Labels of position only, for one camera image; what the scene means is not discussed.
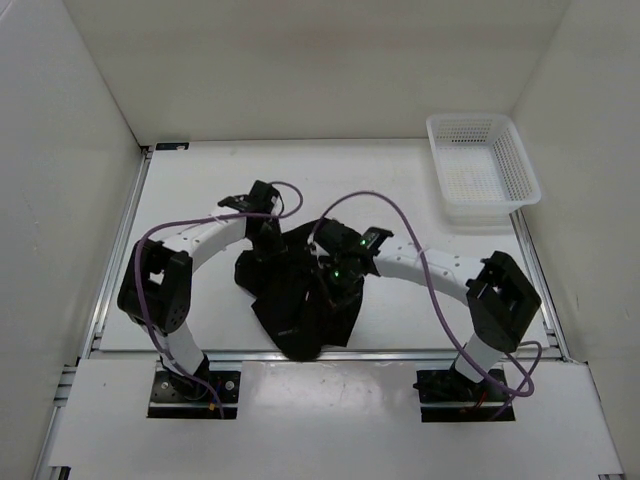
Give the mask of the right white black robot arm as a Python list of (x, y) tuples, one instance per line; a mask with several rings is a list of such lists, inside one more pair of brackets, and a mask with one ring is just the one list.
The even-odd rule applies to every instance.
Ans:
[(484, 389), (483, 372), (517, 350), (541, 306), (528, 277), (502, 251), (475, 258), (420, 250), (408, 239), (376, 227), (341, 243), (317, 234), (313, 248), (333, 262), (331, 281), (350, 274), (399, 279), (432, 286), (468, 307), (474, 333), (449, 373), (450, 390), (460, 399), (470, 400)]

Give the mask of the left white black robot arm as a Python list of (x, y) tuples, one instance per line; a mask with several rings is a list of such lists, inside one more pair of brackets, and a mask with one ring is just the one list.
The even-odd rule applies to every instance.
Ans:
[(271, 187), (266, 194), (229, 196), (203, 218), (152, 228), (133, 247), (117, 306), (149, 335), (172, 386), (188, 400), (211, 390), (209, 360), (186, 324), (193, 275), (245, 239), (259, 262), (283, 253), (282, 209), (281, 195)]

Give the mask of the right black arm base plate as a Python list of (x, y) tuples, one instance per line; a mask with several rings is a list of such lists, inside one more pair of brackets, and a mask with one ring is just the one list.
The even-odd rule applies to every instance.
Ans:
[(473, 383), (453, 368), (416, 372), (413, 388), (418, 392), (422, 423), (513, 422), (509, 395), (482, 379)]

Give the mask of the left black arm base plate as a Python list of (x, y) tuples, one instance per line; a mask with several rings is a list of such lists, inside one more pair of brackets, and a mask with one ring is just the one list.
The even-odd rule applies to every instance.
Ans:
[(235, 420), (241, 384), (238, 370), (210, 370), (211, 391), (190, 379), (183, 379), (163, 367), (156, 368), (149, 394), (147, 417), (151, 419)]

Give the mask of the black shorts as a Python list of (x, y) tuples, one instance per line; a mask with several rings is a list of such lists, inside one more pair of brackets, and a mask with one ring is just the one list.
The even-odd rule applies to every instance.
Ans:
[(253, 249), (235, 262), (234, 281), (254, 301), (251, 308), (275, 346), (292, 361), (309, 362), (325, 347), (345, 347), (363, 297), (364, 279), (332, 285), (334, 270), (321, 269), (307, 248), (316, 219), (282, 234), (286, 250), (261, 259)]

